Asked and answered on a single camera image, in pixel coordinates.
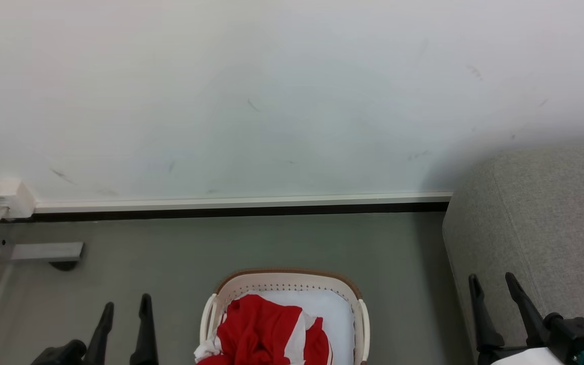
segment black baseboard trim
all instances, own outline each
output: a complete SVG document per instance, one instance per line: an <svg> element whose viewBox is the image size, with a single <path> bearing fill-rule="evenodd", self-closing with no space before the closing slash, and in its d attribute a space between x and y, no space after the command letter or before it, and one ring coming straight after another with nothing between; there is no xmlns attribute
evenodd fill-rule
<svg viewBox="0 0 584 365"><path fill-rule="evenodd" d="M302 215L346 213L445 212L447 202L315 206L263 206L258 208L207 208L133 210L128 212L35 213L6 223L91 222L107 220L161 220L169 218L244 217L248 215Z"/></svg>

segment gray sofa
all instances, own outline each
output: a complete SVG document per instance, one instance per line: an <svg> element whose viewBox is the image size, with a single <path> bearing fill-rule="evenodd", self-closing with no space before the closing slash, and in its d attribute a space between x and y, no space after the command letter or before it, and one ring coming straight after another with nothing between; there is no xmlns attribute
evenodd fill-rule
<svg viewBox="0 0 584 365"><path fill-rule="evenodd" d="M584 146L505 153L481 165L452 197L443 237L473 347L471 273L507 346L524 345L526 331L505 272L543 316L584 317Z"/></svg>

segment baseboard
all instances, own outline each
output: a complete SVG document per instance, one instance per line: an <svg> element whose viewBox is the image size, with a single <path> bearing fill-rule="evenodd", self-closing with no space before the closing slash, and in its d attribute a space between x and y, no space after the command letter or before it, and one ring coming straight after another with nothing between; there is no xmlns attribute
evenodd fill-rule
<svg viewBox="0 0 584 365"><path fill-rule="evenodd" d="M42 203L26 222L82 222L244 215L291 215L367 212L445 211L450 192L420 194L359 194L150 201Z"/></svg>

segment brown basket rim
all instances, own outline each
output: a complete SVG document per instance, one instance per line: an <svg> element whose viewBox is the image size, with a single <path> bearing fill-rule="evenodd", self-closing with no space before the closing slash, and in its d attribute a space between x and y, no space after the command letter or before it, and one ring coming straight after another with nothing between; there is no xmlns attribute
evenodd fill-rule
<svg viewBox="0 0 584 365"><path fill-rule="evenodd" d="M353 280L348 279L345 275L341 275L334 272L324 272L321 270L310 270L310 269L301 269L301 268L260 268L260 269L245 269L245 270L238 270L237 272L232 273L231 275L227 276L221 284L215 290L215 294L220 294L220 290L225 287L227 282L234 279L235 277L239 277L241 275L248 275L248 274L257 274L257 273L298 273L298 274L306 274L306 275L317 275L317 276L325 276L332 279L337 279L343 282L344 284L348 285L348 287L355 293L355 298L357 300L362 299L362 293L359 292L359 288L355 285Z"/></svg>

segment red and white fabric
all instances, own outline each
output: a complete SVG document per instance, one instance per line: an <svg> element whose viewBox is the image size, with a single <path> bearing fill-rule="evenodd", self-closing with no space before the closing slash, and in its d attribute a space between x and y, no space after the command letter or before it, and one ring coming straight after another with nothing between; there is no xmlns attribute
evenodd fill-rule
<svg viewBox="0 0 584 365"><path fill-rule="evenodd" d="M333 365L321 317L258 295L232 301L216 337L195 350L198 365Z"/></svg>

